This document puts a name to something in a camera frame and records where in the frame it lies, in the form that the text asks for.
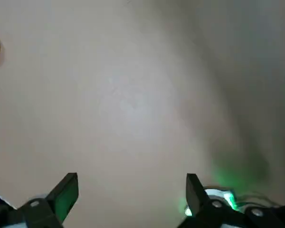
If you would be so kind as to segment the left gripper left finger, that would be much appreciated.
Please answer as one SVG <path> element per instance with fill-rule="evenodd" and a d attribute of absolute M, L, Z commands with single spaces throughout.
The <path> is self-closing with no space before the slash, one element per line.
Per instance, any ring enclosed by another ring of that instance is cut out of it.
<path fill-rule="evenodd" d="M 62 228 L 78 196 L 76 172 L 68 173 L 46 196 L 18 208 L 0 196 L 0 228 Z"/>

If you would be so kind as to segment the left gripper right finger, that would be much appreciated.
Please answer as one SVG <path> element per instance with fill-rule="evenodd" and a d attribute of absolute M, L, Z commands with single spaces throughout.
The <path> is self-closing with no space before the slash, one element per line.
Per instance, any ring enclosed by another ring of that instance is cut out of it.
<path fill-rule="evenodd" d="M 186 200 L 192 216 L 180 223 L 181 228 L 285 228 L 273 209 L 250 206 L 240 212 L 211 199 L 196 174 L 186 176 Z"/>

